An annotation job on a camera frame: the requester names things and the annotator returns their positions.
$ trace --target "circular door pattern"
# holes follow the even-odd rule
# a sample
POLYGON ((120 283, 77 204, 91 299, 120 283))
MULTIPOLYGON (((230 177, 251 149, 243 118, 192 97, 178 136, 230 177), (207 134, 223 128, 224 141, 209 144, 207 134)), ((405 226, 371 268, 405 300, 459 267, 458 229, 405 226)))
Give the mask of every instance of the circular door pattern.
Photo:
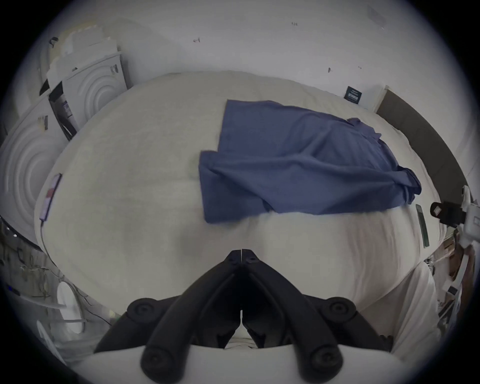
POLYGON ((0 149, 0 215, 18 233, 37 244, 34 231, 35 202, 68 141, 46 96, 42 96, 40 102, 25 115, 0 149))
POLYGON ((120 54, 79 70, 62 84, 70 111, 81 129, 106 104, 127 90, 120 54))

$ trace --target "white fabric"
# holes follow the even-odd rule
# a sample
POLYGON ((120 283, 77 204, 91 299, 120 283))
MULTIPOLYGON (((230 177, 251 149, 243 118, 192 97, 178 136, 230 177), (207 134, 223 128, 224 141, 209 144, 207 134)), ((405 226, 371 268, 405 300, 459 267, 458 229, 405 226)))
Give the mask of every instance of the white fabric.
POLYGON ((392 354, 420 368, 440 342, 437 294, 427 264, 420 263, 394 290, 361 312, 384 336, 393 336, 392 354))
POLYGON ((362 309, 396 287, 444 236, 428 214, 438 193, 402 133, 328 92, 243 72, 162 76, 105 106, 70 142, 40 193, 39 241, 41 203, 57 172, 64 175, 43 228, 45 245, 75 285, 117 313, 141 297, 181 294, 239 248, 252 249, 304 294, 343 296, 362 309), (227 99, 358 117, 416 173, 422 193, 411 206, 385 212, 269 213, 207 224, 198 156, 216 149, 227 99), (425 249, 415 204, 425 212, 425 249))

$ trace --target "white bed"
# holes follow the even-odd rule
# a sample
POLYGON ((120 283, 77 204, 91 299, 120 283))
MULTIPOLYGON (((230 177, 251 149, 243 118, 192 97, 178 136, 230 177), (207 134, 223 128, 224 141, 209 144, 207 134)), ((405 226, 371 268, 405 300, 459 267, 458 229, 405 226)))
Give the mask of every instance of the white bed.
POLYGON ((60 155, 35 207, 35 231, 60 270, 117 313, 140 297, 181 294, 233 249, 250 248, 302 293, 343 296, 362 310, 392 291, 440 244, 428 214, 439 196, 405 136, 333 94, 243 72, 158 77, 110 102, 60 155), (342 118, 377 132, 422 193, 410 206, 369 214, 269 213, 238 223, 203 219, 201 150, 216 150, 227 99, 273 100, 342 118), (40 236, 43 197, 63 173, 40 236), (423 247, 420 204, 430 246, 423 247))

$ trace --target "white wall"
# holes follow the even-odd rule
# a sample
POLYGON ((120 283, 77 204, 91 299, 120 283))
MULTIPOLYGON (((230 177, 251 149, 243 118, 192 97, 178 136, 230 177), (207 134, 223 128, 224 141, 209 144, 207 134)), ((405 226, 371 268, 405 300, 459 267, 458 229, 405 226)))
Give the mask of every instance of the white wall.
POLYGON ((437 130, 480 196, 473 180, 480 178, 480 166, 473 168, 480 158, 478 114, 467 81, 404 2, 89 0, 65 10, 48 35, 92 19, 118 40, 130 85, 168 72, 238 70, 339 96, 350 85, 363 92, 365 108, 388 85, 437 130), (368 5, 386 21, 383 29, 368 18, 368 5))

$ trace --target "headboard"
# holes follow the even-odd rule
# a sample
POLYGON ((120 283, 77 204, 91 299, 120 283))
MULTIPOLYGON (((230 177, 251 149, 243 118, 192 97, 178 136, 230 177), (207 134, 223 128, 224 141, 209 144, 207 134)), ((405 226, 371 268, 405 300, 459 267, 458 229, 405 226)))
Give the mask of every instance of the headboard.
POLYGON ((386 89, 376 113, 401 131, 422 159, 442 202, 462 203, 467 180, 436 130, 410 105, 386 89))

